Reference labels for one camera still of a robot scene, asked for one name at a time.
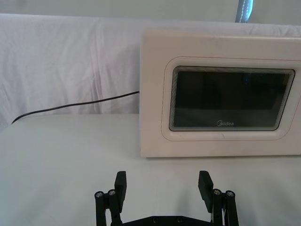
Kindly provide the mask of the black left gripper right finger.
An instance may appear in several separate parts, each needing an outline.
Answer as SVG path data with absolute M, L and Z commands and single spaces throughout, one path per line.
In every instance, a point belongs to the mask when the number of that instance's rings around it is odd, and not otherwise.
M 198 188 L 205 202 L 207 211 L 211 214 L 213 226 L 238 226 L 236 194 L 227 190 L 222 192 L 214 188 L 208 171 L 201 170 L 198 177 Z

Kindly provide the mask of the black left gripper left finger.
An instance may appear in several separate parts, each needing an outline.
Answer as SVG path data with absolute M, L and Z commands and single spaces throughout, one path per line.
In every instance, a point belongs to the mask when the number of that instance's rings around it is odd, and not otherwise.
M 98 191 L 95 197 L 96 225 L 106 226 L 106 210 L 111 213 L 111 226 L 121 226 L 120 214 L 127 190 L 127 177 L 125 171 L 119 171 L 116 175 L 114 188 L 107 193 Z

